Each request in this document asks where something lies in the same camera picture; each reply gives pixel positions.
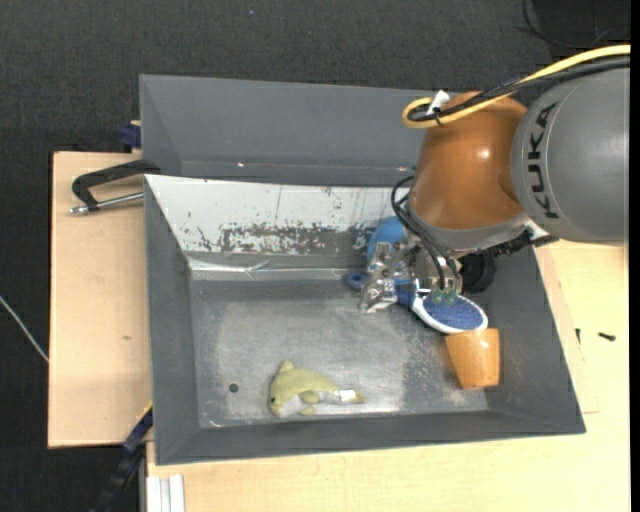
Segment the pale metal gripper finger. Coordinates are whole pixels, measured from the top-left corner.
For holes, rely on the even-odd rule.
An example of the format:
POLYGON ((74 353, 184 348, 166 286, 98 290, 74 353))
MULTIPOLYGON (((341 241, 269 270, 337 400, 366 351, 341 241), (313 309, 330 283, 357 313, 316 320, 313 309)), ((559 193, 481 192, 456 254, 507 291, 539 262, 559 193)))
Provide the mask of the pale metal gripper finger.
POLYGON ((400 242, 376 242, 368 257, 367 275, 375 278, 395 278, 400 272, 400 242))
POLYGON ((359 309, 362 312, 386 309, 396 302, 395 284, 390 279, 367 279, 361 288, 359 309))

